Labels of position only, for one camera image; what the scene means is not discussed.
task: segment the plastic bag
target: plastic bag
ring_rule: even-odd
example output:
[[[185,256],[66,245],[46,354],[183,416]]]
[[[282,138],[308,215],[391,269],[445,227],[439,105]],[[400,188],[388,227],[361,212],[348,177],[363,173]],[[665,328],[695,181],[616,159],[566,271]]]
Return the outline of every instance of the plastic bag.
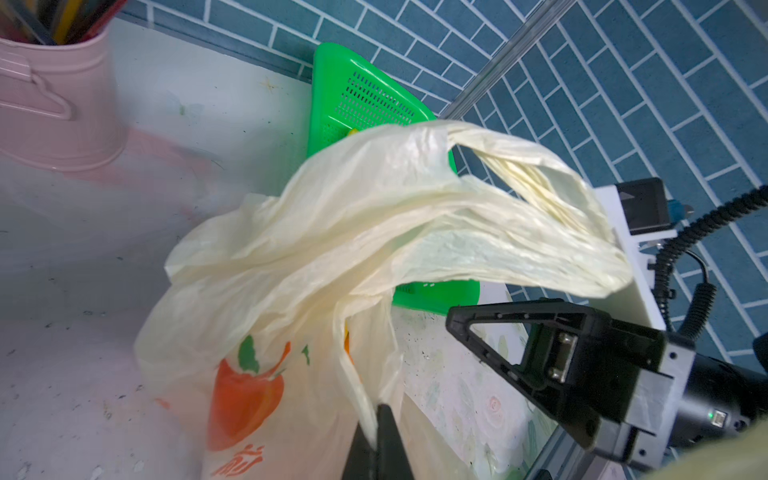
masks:
[[[525,201],[457,177],[454,144]],[[574,171],[457,121],[372,128],[320,151],[281,197],[250,195],[190,232],[166,271],[135,349],[146,386],[206,440],[202,476],[334,480],[358,421],[375,444],[376,405],[399,417],[395,286],[475,279],[602,297],[632,278]],[[409,452],[414,470],[446,462],[446,448]]]

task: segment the white grout line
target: white grout line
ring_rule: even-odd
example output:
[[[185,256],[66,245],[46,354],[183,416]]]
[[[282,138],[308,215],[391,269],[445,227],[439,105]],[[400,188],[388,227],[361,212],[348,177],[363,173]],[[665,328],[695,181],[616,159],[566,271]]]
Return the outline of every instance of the white grout line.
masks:
[[[710,181],[718,178],[720,175],[727,174],[728,172],[734,171],[739,167],[739,164],[733,164],[730,167],[725,167],[723,170],[719,170],[713,174],[707,175],[704,177],[704,180]]]
[[[523,88],[528,83],[528,79],[526,78],[524,82],[522,82],[512,93],[518,93],[518,90]]]
[[[768,108],[766,108],[765,105],[763,105],[763,102],[760,101],[760,99],[755,95],[755,92],[753,92],[749,85],[746,84],[743,78],[741,78],[741,75],[739,75],[738,71],[735,69],[735,67],[728,61],[728,58],[723,54],[722,51],[715,45],[715,42],[710,38],[710,36],[704,31],[703,28],[701,28],[701,25],[699,25],[695,20],[694,17],[691,16],[691,14],[688,12],[688,10],[685,9],[680,4],[680,0],[670,0],[676,7],[677,10],[680,11],[681,14],[683,14],[683,17],[685,17],[686,20],[688,20],[688,23],[691,27],[694,28],[694,31],[701,37],[701,40],[704,42],[704,44],[715,54],[717,57],[717,60],[720,61],[720,64],[725,68],[725,70],[728,72],[728,74],[733,78],[733,80],[739,85],[739,88],[741,88],[741,91],[744,92],[747,98],[749,98],[752,101],[752,104],[757,109],[758,113],[760,113],[760,116],[763,117],[765,121],[768,121]]]
[[[686,298],[688,298],[688,301],[690,302],[690,290],[688,290],[688,285],[683,281],[682,278],[680,278],[680,274],[675,270],[674,272],[674,278],[677,280],[677,284],[680,286],[680,290],[683,291],[683,295],[685,295]],[[704,328],[707,329],[707,332],[710,334],[710,337],[712,337],[712,341],[715,344],[715,347],[717,347],[717,350],[720,352],[720,355],[723,356],[723,359],[728,363],[731,362],[730,355],[728,355],[728,352],[725,350],[725,346],[723,345],[723,342],[720,341],[720,337],[717,336],[714,329],[712,329],[712,324],[708,323],[704,326]]]
[[[653,5],[651,5],[651,6],[650,6],[650,8],[649,8],[648,10],[646,10],[646,11],[645,11],[645,13],[644,13],[644,14],[640,15],[640,18],[641,18],[641,19],[642,19],[642,18],[646,18],[648,15],[650,15],[650,13],[651,13],[653,10],[656,10],[656,7],[657,7],[657,6],[661,5],[662,3],[664,3],[664,0],[658,0],[658,2],[654,3]]]
[[[581,105],[579,105],[579,106],[578,106],[578,107],[579,107],[579,110],[581,110],[582,108],[584,108],[584,107],[586,107],[587,105],[589,105],[590,103],[592,103],[592,101],[593,101],[595,98],[599,97],[599,96],[600,96],[600,92],[596,92],[594,95],[592,95],[592,96],[591,96],[591,97],[589,97],[587,100],[585,100],[583,104],[581,104]]]
[[[624,120],[626,117],[629,117],[634,112],[640,110],[642,107],[645,106],[645,101],[640,102],[639,104],[635,105],[634,107],[630,108],[629,110],[625,111],[623,114],[619,116],[621,120]]]
[[[742,306],[744,308],[752,308],[753,306],[763,306],[763,305],[768,305],[768,299],[757,300],[755,302],[744,303]]]
[[[745,350],[731,350],[728,352],[728,355],[730,356],[745,356],[745,355],[752,355],[754,353],[754,350],[752,349],[745,349]]]
[[[272,25],[272,31],[270,33],[270,42],[266,44],[267,47],[272,48],[275,43],[275,35],[277,35],[277,25]]]
[[[601,55],[601,54],[602,54],[604,51],[606,51],[606,50],[608,50],[608,46],[607,46],[607,45],[603,45],[603,47],[602,47],[600,50],[596,51],[596,52],[595,52],[595,54],[594,54],[594,55],[592,55],[592,56],[589,58],[589,60],[587,60],[587,64],[589,65],[590,63],[592,63],[592,61],[593,61],[595,58],[599,57],[599,56],[600,56],[600,55]]]
[[[203,9],[203,22],[208,23],[209,21],[210,21],[210,0],[205,0],[205,8]]]
[[[557,50],[555,50],[554,52],[552,52],[552,55],[549,55],[549,58],[553,58],[553,57],[557,56],[557,54],[558,54],[558,53],[560,53],[560,51],[561,51],[563,48],[567,47],[567,46],[568,46],[568,43],[567,43],[567,42],[566,42],[566,43],[564,43],[563,45],[560,45],[560,46],[558,47],[558,49],[557,49]]]
[[[541,44],[540,44],[540,43],[538,43],[538,42],[536,43],[536,47],[538,47],[538,48],[539,48],[539,51],[542,51],[542,50],[544,50],[543,48],[541,48]],[[562,78],[560,78],[560,75],[557,73],[557,71],[556,71],[556,70],[555,70],[555,69],[552,67],[552,63],[551,63],[551,61],[550,61],[548,58],[546,58],[546,56],[545,56],[545,59],[547,60],[547,64],[549,65],[549,68],[550,68],[550,69],[551,69],[551,70],[554,72],[554,74],[556,75],[556,77],[555,77],[555,78],[557,78],[557,79],[558,79],[558,83],[559,83],[560,85],[563,85],[563,84],[564,84],[564,83],[563,83],[563,80],[562,80]],[[536,93],[536,96],[538,97],[538,100],[541,102],[541,106],[542,106],[542,107],[544,107],[544,110],[547,112],[547,116],[549,116],[549,121],[551,121],[551,122],[552,122],[552,124],[554,125],[554,127],[557,129],[557,131],[558,131],[558,135],[560,135],[560,140],[563,142],[563,145],[565,145],[565,147],[568,149],[568,153],[571,155],[571,159],[572,159],[572,160],[574,161],[574,163],[576,164],[576,168],[578,168],[579,174],[580,174],[580,175],[581,175],[581,177],[584,179],[584,181],[585,181],[585,182],[587,182],[587,184],[589,184],[589,185],[591,186],[591,185],[592,185],[592,180],[590,180],[590,179],[589,179],[589,177],[587,176],[587,172],[584,170],[584,167],[582,167],[582,166],[581,166],[581,161],[578,159],[578,157],[577,157],[577,156],[576,156],[576,154],[574,153],[574,150],[575,150],[575,149],[574,149],[574,148],[571,148],[571,144],[570,144],[570,143],[568,143],[568,140],[565,138],[565,134],[563,134],[563,130],[562,130],[562,129],[560,129],[560,125],[558,124],[558,122],[557,122],[557,121],[555,121],[555,120],[554,120],[554,115],[552,114],[552,111],[549,109],[549,105],[548,105],[548,104],[547,104],[547,102],[545,102],[545,101],[544,101],[544,99],[541,97],[541,92],[538,90],[538,87],[537,87],[537,86],[536,86],[536,84],[533,82],[533,80],[531,80],[531,74],[528,72],[528,69],[525,67],[525,65],[524,65],[523,61],[520,61],[520,67],[522,68],[522,70],[523,70],[523,73],[525,73],[525,79],[526,79],[526,81],[527,81],[529,84],[531,84],[531,87],[533,88],[533,92],[534,92],[534,93]],[[565,86],[564,86],[564,87],[562,87],[562,88],[563,88],[563,92],[565,92],[565,94],[569,94],[569,93],[568,93],[568,89],[566,89],[566,88],[565,88]],[[512,97],[513,97],[515,100],[517,100],[517,95],[513,95]],[[523,112],[522,106],[521,106],[519,103],[518,103],[518,108],[520,109],[520,112]],[[528,124],[528,128],[530,128],[530,129],[531,129],[531,134],[533,135],[533,138],[536,138],[536,133],[534,132],[534,129],[533,129],[533,127],[532,127],[530,124]]]
[[[544,101],[547,101],[547,100],[549,100],[549,98],[550,98],[552,95],[556,94],[556,93],[558,92],[558,90],[560,90],[560,87],[561,87],[561,86],[560,86],[560,85],[558,85],[557,87],[555,87],[555,88],[554,88],[554,90],[553,90],[553,91],[551,91],[551,92],[549,92],[548,94],[546,94],[546,95],[544,96]]]
[[[397,15],[395,15],[395,22],[400,22],[400,17],[402,16],[402,13],[406,10],[406,7],[408,6],[408,2],[403,2],[402,7],[400,7],[400,11],[397,12]]]
[[[627,9],[627,12],[630,14],[630,16],[632,16],[633,19],[637,22],[637,16],[635,15],[634,11],[631,8],[628,8],[626,4],[624,4],[624,7]],[[752,167],[746,162],[746,159],[743,157],[741,152],[739,152],[739,150],[736,148],[736,145],[733,144],[731,139],[728,138],[728,136],[725,134],[725,131],[715,121],[712,113],[709,111],[709,109],[707,109],[706,106],[704,106],[704,103],[701,101],[701,99],[696,94],[696,92],[694,92],[693,88],[691,88],[688,82],[683,78],[683,75],[680,73],[680,70],[677,69],[677,66],[672,62],[671,58],[669,58],[667,53],[661,49],[658,41],[656,41],[656,38],[650,33],[650,31],[645,27],[645,25],[642,25],[641,23],[638,22],[638,26],[640,27],[640,30],[644,33],[647,40],[659,52],[659,56],[661,57],[661,60],[664,61],[664,64],[667,66],[667,68],[670,69],[670,71],[672,72],[672,75],[674,75],[674,77],[680,83],[680,86],[683,87],[683,90],[688,94],[688,97],[690,97],[692,102],[696,105],[696,107],[702,112],[704,117],[710,123],[710,126],[715,131],[717,138],[720,139],[721,142],[723,142],[723,145],[725,145],[725,148],[728,150],[728,153],[730,153],[733,156],[733,158],[736,159],[736,161],[741,165],[741,168],[744,170],[746,177],[750,179],[750,182],[752,182],[752,185],[754,185],[755,187],[760,186],[762,182],[760,181],[758,176],[755,174],[754,170],[752,170]],[[619,63],[625,65],[622,59],[619,59]],[[661,116],[657,116],[657,118],[659,119],[659,122],[664,124],[661,121]]]
[[[696,120],[701,115],[702,115],[702,113],[700,111],[698,111],[695,114],[691,115],[690,117],[686,118],[685,120],[681,121],[679,124],[675,125],[674,127],[671,127],[670,130],[678,131],[682,127],[685,127],[686,125],[688,125],[690,122]]]
[[[768,75],[766,75],[765,77],[762,77],[760,80],[758,80],[758,81],[754,82],[753,84],[751,84],[750,88],[757,88],[757,87],[759,87],[760,85],[764,84],[767,81],[768,81]]]
[[[620,163],[622,160],[627,160],[629,157],[631,157],[632,155],[634,155],[634,154],[636,154],[636,153],[637,153],[637,150],[635,150],[635,149],[633,148],[632,150],[628,151],[626,154],[624,154],[624,155],[621,155],[619,158],[617,158],[616,160],[614,160],[614,165],[617,165],[617,164],[619,164],[619,163]]]
[[[315,31],[312,32],[312,39],[317,39],[317,34],[320,33],[320,26],[323,24],[323,17],[318,18],[317,25],[315,25]]]
[[[645,56],[644,56],[643,58],[641,58],[641,59],[640,59],[640,60],[639,60],[639,61],[638,61],[636,64],[634,64],[634,65],[632,65],[631,67],[629,67],[630,71],[635,71],[635,70],[637,70],[637,68],[638,68],[638,67],[640,67],[640,66],[641,66],[643,63],[645,63],[646,61],[650,60],[650,58],[651,58],[651,57],[653,57],[654,55],[656,55],[656,51],[655,51],[655,50],[651,50],[651,51],[650,51],[650,53],[649,53],[648,55],[645,55]]]
[[[573,147],[574,151],[578,150],[579,148],[583,147],[584,145],[588,144],[591,141],[592,141],[592,137],[586,137],[584,140],[579,142],[579,144]]]
[[[707,18],[708,18],[710,15],[712,15],[714,12],[717,12],[718,10],[720,10],[720,7],[722,7],[723,5],[725,5],[725,4],[726,4],[726,3],[728,3],[728,2],[730,2],[730,0],[720,0],[720,2],[719,2],[719,3],[717,3],[717,4],[716,4],[714,7],[710,8],[708,11],[704,12],[704,14],[703,14],[703,15],[701,15],[701,16],[700,16],[700,17],[699,17],[699,18],[696,20],[696,22],[697,22],[697,23],[701,23],[701,22],[703,22],[704,20],[707,20]]]
[[[490,21],[489,21],[489,20],[488,20],[488,19],[485,17],[485,15],[483,15],[483,14],[482,14],[482,12],[480,12],[480,11],[479,11],[479,10],[478,10],[478,9],[477,9],[477,8],[476,8],[474,5],[473,5],[473,4],[471,4],[471,3],[467,3],[467,2],[464,2],[463,0],[462,0],[462,3],[464,3],[464,6],[465,6],[465,7],[467,7],[467,8],[469,8],[469,10],[471,10],[471,11],[472,11],[472,13],[474,13],[475,15],[477,15],[477,16],[480,18],[480,20],[482,20],[482,22],[483,22],[485,25],[487,25],[487,26],[488,26],[488,28],[490,28],[491,30],[493,30],[493,32],[494,32],[496,35],[498,35],[499,37],[501,37],[501,38],[504,40],[504,41],[502,42],[502,44],[504,44],[504,43],[506,43],[507,41],[509,41],[509,37],[508,37],[507,35],[504,35],[504,32],[503,32],[503,31],[501,31],[501,30],[499,30],[498,28],[496,28],[496,26],[495,26],[495,25],[493,25],[493,23],[491,23],[491,22],[490,22]]]
[[[279,57],[286,58],[286,59],[291,60],[291,61],[295,61],[299,65],[306,65],[308,67],[311,66],[310,64],[308,64],[304,60],[299,60],[298,58],[291,57],[290,55],[286,55],[286,54],[282,53],[280,50],[275,50],[274,48],[268,47],[268,46],[266,46],[264,44],[260,44],[258,41],[253,41],[250,38],[241,37],[240,35],[234,34],[231,31],[225,30],[225,29],[223,29],[221,27],[217,27],[216,25],[212,25],[210,23],[205,23],[200,18],[195,18],[195,17],[193,17],[191,15],[187,15],[186,13],[182,13],[182,12],[179,12],[177,10],[173,10],[172,8],[168,8],[165,5],[161,5],[159,3],[153,2],[152,0],[141,0],[141,1],[143,3],[146,3],[147,5],[149,5],[152,8],[157,8],[157,9],[163,11],[163,12],[170,13],[172,15],[176,15],[177,17],[182,18],[184,20],[187,20],[188,22],[192,22],[195,25],[200,25],[202,27],[209,28],[210,30],[217,31],[217,32],[219,32],[219,33],[221,33],[223,35],[226,35],[227,37],[234,38],[235,40],[239,40],[239,41],[241,41],[243,43],[247,43],[248,45],[252,45],[254,47],[258,47],[258,48],[260,48],[260,49],[262,49],[264,51],[268,51],[269,53],[273,53],[273,54],[275,54],[275,55],[277,55]],[[152,11],[152,23],[151,23],[151,25],[154,25],[154,11]]]
[[[614,2],[614,0],[610,0],[608,3],[606,3],[605,5],[603,5],[603,7],[602,7],[600,10],[597,10],[597,11],[594,13],[594,17],[595,17],[595,18],[599,17],[599,16],[600,16],[600,14],[601,14],[601,13],[603,13],[603,12],[605,11],[605,9],[606,9],[606,8],[610,7],[610,6],[611,6],[611,4],[613,4],[613,2]]]
[[[436,13],[434,13],[432,10],[430,10],[429,8],[427,8],[427,7],[426,7],[426,6],[425,6],[423,3],[421,3],[421,0],[410,0],[410,1],[411,1],[411,2],[413,2],[415,5],[417,5],[417,6],[421,7],[421,8],[422,8],[422,10],[423,10],[423,11],[424,11],[424,12],[425,12],[427,15],[431,16],[432,18],[434,18],[435,20],[437,20],[438,22],[440,22],[440,23],[441,23],[441,24],[442,24],[444,27],[446,27],[446,28],[447,28],[447,29],[448,29],[450,32],[452,32],[454,35],[456,35],[456,36],[457,36],[457,37],[459,37],[460,39],[462,39],[462,40],[466,41],[466,42],[467,42],[467,43],[469,43],[471,46],[475,47],[475,48],[477,49],[477,51],[478,51],[478,52],[479,52],[481,55],[485,56],[485,57],[486,57],[488,60],[490,60],[490,59],[491,59],[491,55],[488,55],[487,53],[485,53],[485,52],[482,50],[482,48],[480,48],[479,46],[477,46],[477,44],[476,44],[476,43],[474,43],[472,40],[470,40],[469,38],[467,38],[467,37],[466,37],[466,35],[464,35],[464,34],[463,34],[463,33],[461,33],[460,31],[458,31],[458,30],[456,30],[455,28],[453,28],[453,25],[451,25],[451,24],[449,24],[448,22],[446,22],[445,20],[443,20],[443,18],[442,18],[440,15],[437,15],[437,14],[436,14]],[[374,8],[374,7],[370,7],[370,8],[371,8],[371,9],[372,9],[374,12],[377,12],[377,13],[379,13],[379,14],[381,13],[381,12],[379,12],[379,11],[378,11],[378,9],[377,9],[377,8]],[[409,34],[411,34],[411,35],[414,35],[414,36],[416,36],[416,37],[421,37],[421,35],[418,35],[418,34],[416,34],[415,32],[413,32],[413,31],[409,30],[409,29],[408,29],[406,26],[404,26],[404,25],[402,25],[402,24],[399,24],[398,26],[399,26],[400,28],[402,28],[403,30],[407,31],[407,32],[408,32]]]
[[[543,134],[541,134],[541,135],[538,135],[538,136],[536,137],[536,141],[538,142],[538,141],[539,141],[539,140],[541,140],[542,138],[546,137],[546,136],[547,136],[547,135],[549,135],[549,134],[550,134],[550,132],[552,132],[553,130],[554,130],[554,125],[552,125],[551,127],[549,127],[549,128],[547,129],[547,131],[546,131],[546,132],[544,132]]]
[[[696,65],[695,67],[691,68],[689,71],[685,72],[685,73],[683,74],[683,78],[688,78],[688,77],[690,77],[692,74],[696,73],[697,71],[699,71],[699,70],[701,70],[702,68],[704,68],[704,67],[706,67],[707,65],[709,65],[709,64],[710,64],[712,61],[714,61],[714,59],[715,59],[715,56],[714,56],[714,55],[712,55],[712,56],[711,56],[711,57],[709,57],[707,60],[704,60],[704,61],[702,61],[701,63],[699,63],[699,64],[698,64],[698,65]]]

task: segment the black plastic part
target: black plastic part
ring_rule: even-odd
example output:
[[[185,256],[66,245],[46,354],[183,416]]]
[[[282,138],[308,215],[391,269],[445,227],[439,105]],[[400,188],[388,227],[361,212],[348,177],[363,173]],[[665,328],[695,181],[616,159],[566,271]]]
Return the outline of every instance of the black plastic part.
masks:
[[[672,228],[664,183],[656,178],[644,178],[617,184],[621,207],[632,235]]]
[[[668,331],[674,331],[670,321],[667,291],[670,286],[670,275],[677,259],[710,233],[766,205],[768,205],[768,185],[763,185],[712,210],[683,229],[676,238],[669,240],[659,250],[654,269],[654,298]]]
[[[710,317],[712,305],[715,303],[717,286],[712,283],[699,283],[694,290],[694,296],[690,299],[688,313],[683,325],[677,331],[680,335],[693,340],[699,339]]]
[[[406,449],[389,405],[379,405],[376,418],[379,421],[377,450],[371,447],[357,425],[342,480],[413,480]]]

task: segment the green plastic basket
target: green plastic basket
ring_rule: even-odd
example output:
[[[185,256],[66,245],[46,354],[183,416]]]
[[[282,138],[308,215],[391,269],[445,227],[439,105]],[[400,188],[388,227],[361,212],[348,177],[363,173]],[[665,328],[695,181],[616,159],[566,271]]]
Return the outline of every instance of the green plastic basket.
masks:
[[[341,140],[353,128],[429,120],[435,115],[422,102],[365,58],[334,43],[315,51],[307,155]],[[450,153],[448,160],[456,172]],[[477,305],[479,298],[480,283],[474,280],[415,282],[398,286],[392,303],[446,315],[452,306]]]

